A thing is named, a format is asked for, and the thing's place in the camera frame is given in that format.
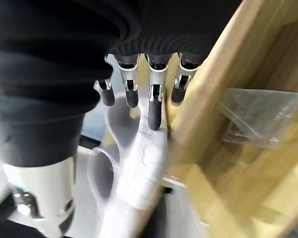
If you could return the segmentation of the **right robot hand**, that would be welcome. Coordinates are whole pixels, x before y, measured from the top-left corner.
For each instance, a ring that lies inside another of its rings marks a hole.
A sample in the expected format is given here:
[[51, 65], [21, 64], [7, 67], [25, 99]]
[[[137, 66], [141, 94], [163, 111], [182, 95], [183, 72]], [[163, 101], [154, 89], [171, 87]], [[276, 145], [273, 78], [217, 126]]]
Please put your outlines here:
[[238, 0], [0, 0], [0, 162], [14, 195], [47, 238], [74, 216], [75, 156], [84, 116], [113, 68], [173, 53], [200, 65]]

